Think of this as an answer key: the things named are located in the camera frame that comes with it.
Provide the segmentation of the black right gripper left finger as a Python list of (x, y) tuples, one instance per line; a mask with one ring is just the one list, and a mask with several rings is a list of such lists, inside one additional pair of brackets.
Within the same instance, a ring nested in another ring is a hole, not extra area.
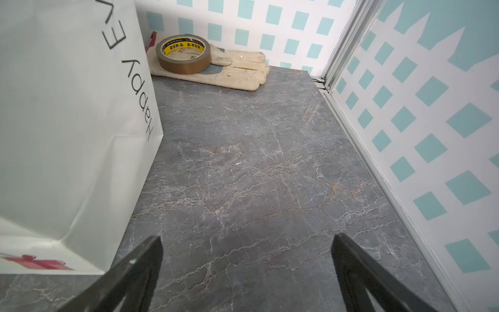
[(148, 237), (59, 311), (148, 311), (162, 258), (161, 238)]

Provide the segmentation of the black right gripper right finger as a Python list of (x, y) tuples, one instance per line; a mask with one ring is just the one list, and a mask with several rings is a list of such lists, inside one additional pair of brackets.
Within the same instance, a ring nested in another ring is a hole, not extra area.
[(347, 311), (374, 311), (373, 297), (384, 311), (434, 311), (348, 235), (334, 236), (331, 256)]

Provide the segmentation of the white paper gift bag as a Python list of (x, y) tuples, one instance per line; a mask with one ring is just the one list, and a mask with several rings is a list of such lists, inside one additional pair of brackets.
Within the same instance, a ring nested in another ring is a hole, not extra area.
[(2, 1), (1, 273), (108, 271), (162, 136), (133, 1)]

